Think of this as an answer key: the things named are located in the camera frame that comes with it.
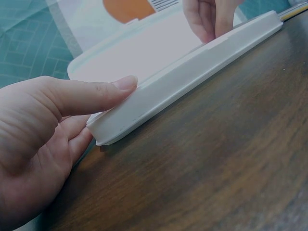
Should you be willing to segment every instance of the finger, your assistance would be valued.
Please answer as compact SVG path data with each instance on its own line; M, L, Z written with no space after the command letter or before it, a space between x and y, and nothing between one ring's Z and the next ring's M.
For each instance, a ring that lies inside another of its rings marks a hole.
M86 127L89 117L89 115L72 116L60 123L69 141L79 135L79 133Z
M215 30L215 24L216 24L216 7L211 5L211 22L212 22L212 27Z
M207 38L206 42L210 42L215 39L215 26L212 23L212 7L207 2L199 3L199 14L202 20L203 28L206 30Z
M54 79L46 95L62 116L90 115L120 104L137 87L137 78L125 77L114 83L86 83Z
M183 0L183 11L193 33L204 43L207 43L207 32L203 27L199 14L198 0Z
M84 128L78 136L69 141L68 146L73 165L88 148L92 139L93 136L90 133L89 129Z
M62 117L62 119L61 119L61 121L60 121L60 122L65 121L66 119L68 119L68 118L70 118L70 117L72 117L72 116L71 116L71 115L69 115L69 116Z
M220 37L233 29L233 19L236 6L232 1L217 1L215 35Z

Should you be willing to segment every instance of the white plastic case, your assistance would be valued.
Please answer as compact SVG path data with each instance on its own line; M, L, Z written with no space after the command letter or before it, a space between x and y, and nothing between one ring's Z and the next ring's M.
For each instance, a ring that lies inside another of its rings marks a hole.
M272 11L201 45L189 34L187 25L170 29L185 23L178 21L179 14L175 11L143 22L98 44L69 65L68 75L76 80L111 82L127 75L139 77L136 91L122 104L88 120L96 145L109 145L125 137L282 27Z

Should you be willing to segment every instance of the teal tablecloth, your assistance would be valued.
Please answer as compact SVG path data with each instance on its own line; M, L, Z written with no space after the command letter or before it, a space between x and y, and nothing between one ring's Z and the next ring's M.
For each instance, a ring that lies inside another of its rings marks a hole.
M248 19L288 7L287 0L246 0L240 6ZM41 75L68 78L72 59L45 0L0 0L0 88Z

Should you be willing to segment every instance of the skin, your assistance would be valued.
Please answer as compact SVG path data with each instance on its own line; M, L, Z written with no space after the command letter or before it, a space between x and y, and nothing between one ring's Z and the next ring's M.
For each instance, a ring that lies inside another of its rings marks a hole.
M183 0L186 19L195 35L208 43L233 29L236 7L244 0Z
M113 108L137 86L39 77L0 89L0 230L36 217L92 140L89 114Z

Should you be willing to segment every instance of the wooden table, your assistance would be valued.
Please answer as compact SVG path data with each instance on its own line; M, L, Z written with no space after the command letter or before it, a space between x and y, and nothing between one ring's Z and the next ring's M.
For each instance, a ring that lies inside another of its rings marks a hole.
M308 230L308 12L103 153L53 231Z

